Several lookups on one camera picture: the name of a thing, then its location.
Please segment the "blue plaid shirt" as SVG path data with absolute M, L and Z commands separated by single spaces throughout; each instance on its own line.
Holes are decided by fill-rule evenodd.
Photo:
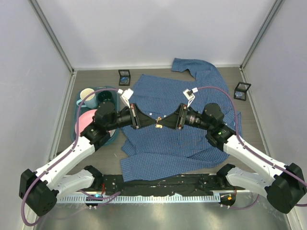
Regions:
M 201 112 L 208 103 L 216 103 L 224 114 L 224 122 L 232 130 L 241 130 L 241 113 L 233 110 L 228 98 L 228 87 L 217 68 L 206 61 L 176 58 L 172 70 L 188 70 L 193 81 L 172 80 L 152 75 L 141 75 L 133 85 L 130 102 L 154 118 L 164 118 L 175 112 L 181 103 L 187 102 L 185 89 L 200 88 L 192 108 Z M 206 131 L 190 126 L 182 130 L 151 125 L 141 129 L 123 127 L 126 141 L 122 150 L 127 154 L 122 159 L 124 181 L 157 180 L 169 176 L 213 168 L 225 161 L 228 155 L 211 146 Z

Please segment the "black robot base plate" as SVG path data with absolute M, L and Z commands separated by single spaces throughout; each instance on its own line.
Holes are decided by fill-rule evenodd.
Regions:
M 146 181 L 133 180 L 124 182 L 121 174 L 105 174 L 96 185 L 83 189 L 85 192 L 113 195 L 120 192 L 121 196 L 207 196 L 213 191 L 233 191 L 225 178 L 215 174 L 179 174 L 163 179 Z

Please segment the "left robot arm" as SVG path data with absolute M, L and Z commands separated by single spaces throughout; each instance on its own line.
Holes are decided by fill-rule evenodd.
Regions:
M 77 132 L 76 140 L 61 154 L 36 171 L 25 170 L 20 179 L 19 196 L 22 206 L 29 206 L 39 217 L 48 213 L 58 200 L 84 188 L 97 191 L 102 174 L 93 166 L 79 173 L 67 173 L 78 163 L 100 149 L 110 138 L 110 131 L 131 126 L 139 129 L 151 126 L 156 120 L 144 114 L 136 104 L 116 111 L 111 102 L 99 104 L 92 122 Z

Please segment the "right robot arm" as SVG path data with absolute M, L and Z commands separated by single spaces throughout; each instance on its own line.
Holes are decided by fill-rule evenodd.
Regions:
M 278 211 L 288 214 L 307 193 L 302 169 L 295 163 L 286 165 L 277 161 L 242 139 L 238 132 L 224 122 L 224 114 L 216 103 L 205 105 L 200 114 L 180 104 L 171 115 L 157 123 L 171 129 L 184 126 L 206 130 L 206 139 L 219 150 L 239 159 L 254 172 L 249 173 L 230 165 L 223 167 L 217 176 L 222 189 L 238 186 L 267 198 Z

